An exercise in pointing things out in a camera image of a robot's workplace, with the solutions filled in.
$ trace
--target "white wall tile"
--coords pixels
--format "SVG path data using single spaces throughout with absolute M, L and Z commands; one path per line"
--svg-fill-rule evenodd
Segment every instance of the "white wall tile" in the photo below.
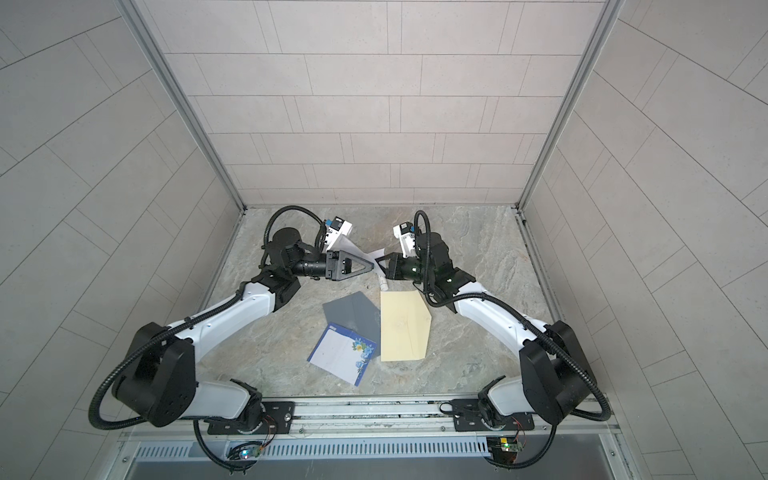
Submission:
M 389 131 L 400 132 L 400 97 L 389 97 Z
M 520 7 L 493 2 L 403 3 L 402 53 L 496 54 L 510 8 Z
M 744 197 L 742 201 L 755 215 L 759 216 L 768 212 L 768 180 Z
M 738 198 L 768 178 L 768 105 L 692 61 L 675 61 L 643 111 Z
M 152 280 L 149 281 L 149 286 L 155 289 L 160 295 L 164 296 L 170 302 L 175 302 L 179 297 L 179 291 L 173 288 L 168 282 L 157 276 L 157 274 L 152 276 Z
M 480 120 L 479 133 L 487 134 L 491 131 L 491 125 L 493 124 L 493 117 L 496 116 L 496 106 L 498 105 L 498 97 L 486 97 L 485 108 L 482 112 L 482 120 Z
M 308 188 L 301 165 L 233 165 L 243 188 Z
M 608 301 L 568 225 L 564 226 L 554 239 L 552 247 L 558 255 L 565 278 L 571 285 L 571 291 L 584 319 L 590 320 L 608 305 Z
M 291 132 L 281 97 L 196 97 L 214 133 Z
M 74 333 L 56 331 L 0 406 L 0 421 L 5 432 L 0 438 L 4 475 L 8 478 L 32 476 L 40 461 L 40 452 L 18 439 L 24 437 L 35 445 L 50 445 L 106 352 L 103 346 Z M 96 439 L 100 442 L 103 438 L 96 436 Z
M 634 100 L 667 47 L 624 22 L 616 22 L 594 69 Z
M 0 71 L 0 147 L 21 160 L 109 95 L 73 41 L 9 65 Z
M 738 88 L 745 88 L 768 64 L 768 35 L 763 35 L 757 45 L 741 61 L 728 81 Z
M 428 164 L 434 146 L 434 134 L 352 134 L 356 164 Z
M 88 185 L 45 146 L 0 177 L 0 279 L 82 200 Z
M 659 84 L 664 80 L 664 77 L 667 76 L 667 72 L 672 68 L 672 65 L 674 65 L 674 62 L 679 56 L 680 54 L 671 48 L 664 51 L 664 54 L 661 55 L 661 60 L 656 64 L 656 67 L 654 67 L 654 70 L 650 73 L 650 77 L 648 77 L 643 84 L 643 87 L 640 89 L 640 93 L 638 93 L 637 97 L 632 101 L 637 108 L 640 108 L 641 110 L 645 108 L 651 95 L 653 95 L 656 89 L 659 88 Z
M 387 2 L 387 53 L 402 52 L 402 2 Z
M 118 335 L 114 330 L 108 329 L 106 326 L 94 322 L 74 310 L 72 310 L 69 315 L 67 315 L 67 318 L 64 319 L 61 328 L 69 330 L 72 333 L 77 333 L 79 336 L 87 338 L 107 348 L 109 348 L 114 341 L 114 338 Z
M 741 440 L 765 441 L 768 419 L 754 401 L 768 393 L 765 345 L 700 264 L 656 290 L 654 297 Z
M 163 141 L 163 145 L 173 155 L 176 163 L 182 165 L 197 148 L 187 125 L 178 112 L 168 117 L 155 130 L 157 136 Z
M 615 237 L 593 255 L 589 264 L 641 367 L 683 350 Z
M 13 45 L 13 42 L 0 31 L 0 58 L 6 63 L 11 64 L 24 58 L 24 54 Z
M 197 59 L 191 53 L 166 54 L 165 59 L 170 65 L 174 77 L 179 81 L 181 89 L 187 95 L 212 95 L 208 81 L 200 69 Z
M 578 244 L 585 248 L 605 225 L 605 220 L 568 164 L 563 166 L 551 192 L 571 225 Z
M 389 131 L 387 97 L 296 97 L 296 104 L 307 132 Z
M 253 7 L 256 8 L 256 14 L 259 16 L 259 25 L 262 33 L 264 33 L 267 51 L 269 53 L 281 53 L 283 49 L 280 47 L 280 38 L 278 38 L 277 30 L 275 30 L 270 3 L 254 2 Z
M 562 217 L 562 212 L 546 183 L 538 182 L 533 194 L 531 194 L 531 201 L 536 205 L 536 211 L 545 231 L 549 232 L 558 218 Z
M 768 442 L 745 445 L 761 472 L 768 472 Z
M 200 252 L 200 256 L 197 257 L 197 262 L 195 262 L 190 272 L 190 279 L 197 285 L 207 287 L 213 279 L 214 271 L 218 267 L 219 257 L 229 243 L 239 216 L 240 213 L 236 210 L 234 212 L 227 211 L 217 221 Z
M 760 0 L 653 2 L 639 29 L 727 78 L 766 32 L 766 20 L 768 4 Z
M 418 95 L 421 67 L 418 55 L 306 55 L 315 95 Z
M 694 473 L 682 450 L 646 453 L 643 458 L 653 475 L 692 475 Z
M 320 188 L 358 188 L 389 185 L 389 165 L 318 165 L 315 168 Z
M 678 450 L 680 445 L 632 355 L 632 349 L 618 322 L 612 322 L 595 333 L 594 342 L 611 377 L 621 407 L 627 411 L 627 421 L 640 451 L 650 453 Z
M 545 134 L 552 126 L 560 103 L 560 97 L 499 98 L 491 132 Z
M 654 387 L 696 478 L 752 478 L 762 475 L 739 436 L 698 373 L 681 376 Z M 701 439 L 717 435 L 723 441 L 722 458 L 701 448 Z
M 107 420 L 114 420 L 113 416 L 105 415 L 104 413 L 101 414 L 101 417 Z M 69 414 L 69 417 L 67 417 L 67 420 L 64 422 L 61 429 L 68 430 L 69 432 L 90 433 L 102 437 L 105 437 L 108 434 L 107 430 L 97 430 L 93 428 L 88 421 L 88 412 L 80 409 L 72 409 L 72 413 Z
M 606 223 L 603 228 L 601 228 L 600 231 L 594 236 L 594 238 L 590 240 L 589 243 L 587 243 L 587 246 L 584 247 L 584 257 L 586 257 L 587 260 L 591 259 L 592 256 L 595 255 L 596 252 L 600 249 L 600 247 L 602 247 L 605 242 L 607 242 L 608 239 L 613 235 L 614 233 Z
M 252 2 L 151 0 L 168 53 L 266 53 Z
M 136 335 L 136 331 L 149 322 L 155 322 L 158 325 L 164 325 L 165 318 L 168 316 L 173 303 L 169 302 L 158 292 L 151 287 L 147 287 L 139 297 L 138 302 L 135 302 L 136 306 L 133 307 L 128 320 L 126 320 L 123 328 L 118 333 L 104 359 L 101 363 L 96 361 L 94 365 L 98 365 L 94 375 L 91 377 L 88 386 L 80 396 L 80 399 L 75 405 L 76 408 L 81 410 L 88 410 L 88 405 L 91 403 L 91 399 L 96 392 L 96 388 L 107 378 L 109 372 L 120 362 L 123 361 L 128 353 L 128 347 Z M 108 394 L 104 397 L 104 401 L 101 402 L 101 413 L 104 415 L 116 416 L 123 404 L 117 400 L 112 394 Z
M 487 204 L 516 204 L 523 194 L 521 188 L 489 188 L 485 197 Z
M 514 55 L 581 55 L 598 19 L 598 3 L 526 3 Z
M 484 107 L 483 97 L 403 97 L 402 131 L 477 133 Z
M 262 164 L 250 134 L 211 134 L 219 158 L 225 165 Z
M 214 95 L 309 95 L 303 55 L 198 54 Z
M 74 228 L 80 235 L 89 239 L 96 247 L 101 248 L 107 255 L 111 255 L 118 248 L 118 242 L 106 232 L 91 222 L 77 208 L 72 209 L 64 222 Z
M 627 172 L 719 285 L 768 260 L 766 225 L 661 130 Z
M 154 103 L 160 108 L 163 117 L 168 117 L 168 115 L 176 111 L 176 105 L 174 105 L 173 101 L 168 96 L 168 92 L 165 91 L 165 87 L 160 83 L 160 79 L 157 77 L 154 70 L 149 70 L 147 73 L 141 75 L 139 79 L 147 88 Z
M 447 134 L 446 164 L 511 164 L 520 148 L 520 134 Z
M 413 203 L 412 188 L 334 188 L 338 204 L 408 205 Z
M 563 273 L 559 261 L 554 262 L 549 267 L 548 274 L 553 290 L 555 291 L 555 298 L 558 301 L 565 322 L 568 323 L 576 333 L 576 337 L 579 338 L 581 348 L 584 350 L 584 356 L 587 358 L 587 361 L 595 361 L 600 357 L 600 353 L 592 341 L 592 335 L 589 333 L 587 323 L 581 315 L 581 311 L 576 303 L 576 297 L 574 297 L 571 292 L 571 287 L 565 278 L 565 274 Z
M 336 198 L 330 188 L 270 188 L 259 190 L 263 202 L 267 205 L 277 204 L 334 204 Z
M 168 214 L 166 214 L 162 208 L 160 208 L 160 205 L 158 205 L 155 202 L 152 202 L 149 207 L 147 208 L 147 213 L 149 213 L 152 217 L 154 217 L 157 222 L 163 226 L 163 228 L 170 233 L 172 237 L 175 237 L 179 234 L 179 227 L 175 224 L 173 220 L 170 219 Z
M 484 204 L 487 188 L 414 188 L 415 204 Z
M 48 448 L 32 478 L 83 478 L 104 437 L 62 430 Z
M 403 164 L 400 165 L 400 187 L 454 187 L 467 184 L 469 165 Z
M 613 156 L 611 155 L 611 152 L 608 151 L 607 148 L 604 148 L 598 159 L 594 162 L 594 165 L 592 165 L 592 168 L 589 170 L 589 173 L 587 174 L 584 181 L 581 182 L 584 185 L 584 188 L 587 190 L 592 188 L 594 181 L 597 180 L 598 175 L 603 171 L 605 166 L 608 164 L 608 161 L 612 158 Z
M 653 122 L 595 73 L 579 97 L 576 112 L 622 167 L 654 129 Z
M 531 97 L 565 95 L 580 59 L 579 55 L 532 55 L 520 95 Z
M 157 276 L 180 292 L 213 229 L 199 208 L 192 210 L 157 268 Z
M 8 0 L 0 6 L 0 30 L 24 55 L 31 55 L 119 16 L 114 4 L 99 0 Z
M 262 134 L 273 164 L 342 164 L 338 134 Z
M 672 280 L 678 273 L 681 273 L 696 262 L 696 257 L 688 250 L 688 247 L 682 247 L 652 272 L 643 277 L 643 281 L 648 289 L 654 292 L 660 286 Z
M 78 210 L 121 242 L 171 175 L 145 140 L 91 190 Z
M 2 43 L 3 38 L 5 38 L 5 36 L 0 34 L 0 44 Z M 99 53 L 99 51 L 96 49 L 94 42 L 92 42 L 88 37 L 88 33 L 81 33 L 80 35 L 72 38 L 72 40 L 75 44 L 77 44 L 78 48 L 80 48 L 80 51 L 83 52 L 83 55 L 85 55 L 85 57 L 98 73 L 98 76 L 101 77 L 101 80 L 107 84 L 112 93 L 123 88 L 123 84 L 120 83 L 118 77 L 115 76 L 112 69 L 109 67 L 109 65 L 107 65 L 107 62 L 104 61 L 104 57 L 102 57 L 101 53 Z
M 8 320 L 0 336 L 0 391 L 11 392 L 107 258 L 60 224 L 0 286 Z
M 523 188 L 531 173 L 531 165 L 482 164 L 476 187 Z
M 648 275 L 683 246 L 616 160 L 608 161 L 589 194 L 640 276 Z
M 536 206 L 533 203 L 529 203 L 525 209 L 525 219 L 528 221 L 528 226 L 531 229 L 531 235 L 541 257 L 541 261 L 544 264 L 544 268 L 549 271 L 550 266 L 558 259 L 554 253 L 552 244 L 547 236 L 547 230 L 544 228 L 544 224 L 541 223 L 541 218 L 538 216 Z
M 283 53 L 386 53 L 381 2 L 270 2 Z
M 195 151 L 155 197 L 157 205 L 181 228 L 214 179 L 208 160 Z
M 152 278 L 173 237 L 150 215 L 141 216 L 74 307 L 119 330 Z
M 606 306 L 597 315 L 593 316 L 591 319 L 587 321 L 587 328 L 589 329 L 589 333 L 594 335 L 595 333 L 599 332 L 604 326 L 613 322 L 614 320 L 616 320 L 614 311 L 611 310 L 609 306 Z
M 685 351 L 675 353 L 643 369 L 645 378 L 648 379 L 650 386 L 668 382 L 695 371 L 696 366 L 690 361 L 690 357 Z
M 192 279 L 187 280 L 179 294 L 174 308 L 168 314 L 165 323 L 172 323 L 200 311 L 200 302 L 203 300 L 203 289 Z
M 119 91 L 47 145 L 95 187 L 164 117 L 140 81 Z
M 424 55 L 421 94 L 517 95 L 528 60 L 527 55 Z
M 764 342 L 768 342 L 768 263 L 723 288 L 733 305 Z
M 149 62 L 122 18 L 89 30 L 88 37 L 123 85 L 150 69 Z
M 558 148 L 582 182 L 603 152 L 603 144 L 574 112 L 558 140 Z

